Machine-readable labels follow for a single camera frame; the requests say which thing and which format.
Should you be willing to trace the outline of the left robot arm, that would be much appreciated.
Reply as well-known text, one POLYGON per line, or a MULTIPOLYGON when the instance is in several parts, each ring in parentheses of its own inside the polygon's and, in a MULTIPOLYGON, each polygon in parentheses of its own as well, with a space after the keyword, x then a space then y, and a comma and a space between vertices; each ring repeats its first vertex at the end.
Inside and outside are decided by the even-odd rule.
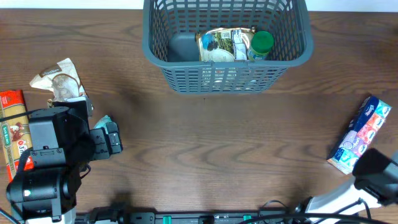
POLYGON ((20 159, 6 197, 13 223, 74 223, 76 193, 91 161, 122 152, 118 125, 90 129, 90 102, 56 102, 28 114, 32 147, 20 159))

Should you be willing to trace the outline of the gold foil food pouch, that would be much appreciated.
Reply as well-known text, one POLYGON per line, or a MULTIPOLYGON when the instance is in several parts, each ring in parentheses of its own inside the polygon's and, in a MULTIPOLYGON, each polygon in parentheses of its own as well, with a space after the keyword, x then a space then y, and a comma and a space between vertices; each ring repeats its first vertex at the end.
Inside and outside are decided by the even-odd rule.
POLYGON ((255 28, 215 28, 198 33, 195 41, 203 62, 236 62, 248 60, 247 51, 255 28))

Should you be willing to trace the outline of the green lid jar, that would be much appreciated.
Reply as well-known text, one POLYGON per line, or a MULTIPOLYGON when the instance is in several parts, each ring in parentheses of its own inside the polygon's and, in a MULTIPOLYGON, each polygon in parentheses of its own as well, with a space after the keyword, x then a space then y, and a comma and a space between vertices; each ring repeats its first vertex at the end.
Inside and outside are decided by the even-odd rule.
POLYGON ((270 32, 258 31, 251 39, 247 52, 250 61, 265 60, 274 46, 274 37, 270 32))

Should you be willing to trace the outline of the blue tissue pack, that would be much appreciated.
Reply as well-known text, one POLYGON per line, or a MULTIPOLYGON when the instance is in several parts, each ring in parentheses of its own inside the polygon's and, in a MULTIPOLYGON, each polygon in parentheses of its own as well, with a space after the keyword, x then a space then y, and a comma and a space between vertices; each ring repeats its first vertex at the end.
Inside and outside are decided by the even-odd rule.
POLYGON ((367 97, 358 112, 329 153, 327 161, 350 174, 359 158, 365 153, 372 140, 386 122, 392 107, 375 96, 367 97))

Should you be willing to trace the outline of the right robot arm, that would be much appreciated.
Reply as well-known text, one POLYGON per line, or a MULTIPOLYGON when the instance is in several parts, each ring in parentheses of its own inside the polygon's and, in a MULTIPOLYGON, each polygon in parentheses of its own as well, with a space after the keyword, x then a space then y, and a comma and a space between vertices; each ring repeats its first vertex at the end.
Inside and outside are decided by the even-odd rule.
POLYGON ((397 154, 387 157, 375 148, 369 149, 355 164, 352 175, 335 190, 310 197, 303 211, 354 215, 397 203, 397 154))

